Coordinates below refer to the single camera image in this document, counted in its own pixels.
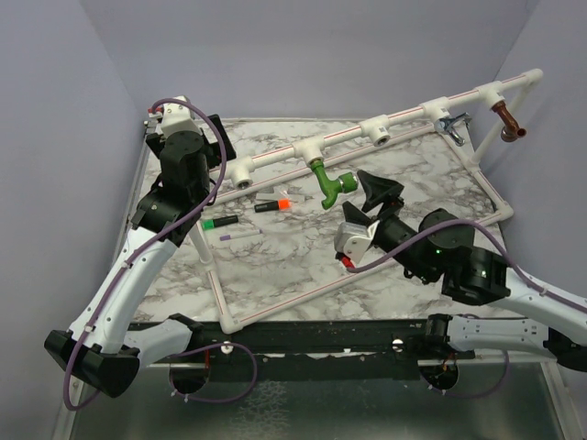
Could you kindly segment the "white pvc pipe frame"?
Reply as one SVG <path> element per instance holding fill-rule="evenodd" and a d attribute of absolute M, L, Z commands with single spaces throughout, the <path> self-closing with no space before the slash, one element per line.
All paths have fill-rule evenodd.
<path fill-rule="evenodd" d="M 231 160 L 227 165 L 213 170 L 214 177 L 221 182 L 230 181 L 233 186 L 231 191 L 217 196 L 216 201 L 218 204 L 223 204 L 274 184 L 288 182 L 313 173 L 309 164 L 316 159 L 322 159 L 327 170 L 330 166 L 366 156 L 377 149 L 387 148 L 430 133 L 437 133 L 451 149 L 456 149 L 457 146 L 448 136 L 441 135 L 435 130 L 434 123 L 439 118 L 451 116 L 449 111 L 454 106 L 474 102 L 481 102 L 492 111 L 492 106 L 502 100 L 505 100 L 508 110 L 513 114 L 542 80 L 543 75 L 544 72 L 540 69 L 525 71 L 516 77 L 486 83 L 468 92 L 450 97 L 442 96 L 391 115 L 378 115 L 327 136 L 306 137 L 286 147 L 257 156 Z M 463 153 L 457 155 L 465 170 L 495 204 L 495 212 L 482 219 L 482 226 L 490 226 L 507 220 L 514 214 L 513 208 L 489 183 L 480 168 L 482 157 L 491 143 L 496 138 L 500 138 L 503 126 L 499 118 L 476 150 L 470 155 Z M 289 159 L 301 159 L 305 162 L 305 166 L 266 181 L 254 182 L 251 179 L 254 171 Z"/>

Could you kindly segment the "green water faucet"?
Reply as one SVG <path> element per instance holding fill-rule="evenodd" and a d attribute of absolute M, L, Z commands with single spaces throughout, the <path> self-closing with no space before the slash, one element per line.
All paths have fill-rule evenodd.
<path fill-rule="evenodd" d="M 316 176 L 319 188 L 324 195 L 321 202 L 324 210 L 330 209 L 341 193 L 353 193 L 358 189 L 359 181 L 352 172 L 341 174 L 334 180 L 330 179 L 322 159 L 311 161 L 309 168 Z"/>

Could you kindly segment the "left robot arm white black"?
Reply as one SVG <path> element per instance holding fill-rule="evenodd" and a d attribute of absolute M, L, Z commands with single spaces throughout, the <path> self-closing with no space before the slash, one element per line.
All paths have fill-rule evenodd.
<path fill-rule="evenodd" d="M 211 191 L 209 171 L 236 152 L 218 115 L 221 139 L 209 141 L 189 116 L 166 111 L 161 130 L 146 143 L 161 173 L 138 202 L 124 245 L 94 298 L 66 330 L 53 330 L 44 347 L 59 366 L 110 398 L 123 394 L 138 372 L 176 355 L 189 362 L 202 353 L 199 324 L 179 313 L 145 330 L 130 322 L 164 264 L 195 226 L 190 216 Z"/>

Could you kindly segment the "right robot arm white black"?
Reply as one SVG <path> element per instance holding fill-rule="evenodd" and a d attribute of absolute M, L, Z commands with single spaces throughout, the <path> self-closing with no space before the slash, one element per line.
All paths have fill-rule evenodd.
<path fill-rule="evenodd" d="M 335 238 L 336 257 L 350 273 L 373 270 L 393 259 L 407 279 L 440 282 L 457 303 L 491 305 L 513 318 L 431 315 L 421 347 L 431 358 L 447 353 L 493 349 L 535 353 L 561 366 L 586 370 L 586 301 L 528 275 L 500 243 L 474 244 L 476 233 L 490 232 L 444 209 L 426 215 L 417 229 L 399 217 L 403 185 L 359 171 L 366 200 L 361 208 L 343 204 L 344 222 Z"/>

